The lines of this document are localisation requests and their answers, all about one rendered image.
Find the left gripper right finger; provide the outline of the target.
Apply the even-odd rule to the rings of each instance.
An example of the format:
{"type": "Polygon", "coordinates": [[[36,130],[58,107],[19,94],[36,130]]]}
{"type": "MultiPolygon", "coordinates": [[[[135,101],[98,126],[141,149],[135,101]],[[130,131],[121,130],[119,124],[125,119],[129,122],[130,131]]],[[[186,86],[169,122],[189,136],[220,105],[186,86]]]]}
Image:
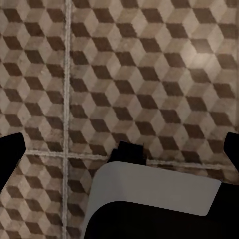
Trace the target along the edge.
{"type": "Polygon", "coordinates": [[[228,132],[223,150],[239,172],[239,134],[228,132]]]}

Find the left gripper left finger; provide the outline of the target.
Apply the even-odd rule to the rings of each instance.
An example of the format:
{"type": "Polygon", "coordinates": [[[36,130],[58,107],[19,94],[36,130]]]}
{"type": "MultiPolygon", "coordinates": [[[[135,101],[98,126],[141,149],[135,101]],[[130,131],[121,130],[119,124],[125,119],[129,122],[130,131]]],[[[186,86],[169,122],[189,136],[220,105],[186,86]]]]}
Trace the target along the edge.
{"type": "Polygon", "coordinates": [[[0,138],[0,192],[26,152],[21,132],[0,138]]]}

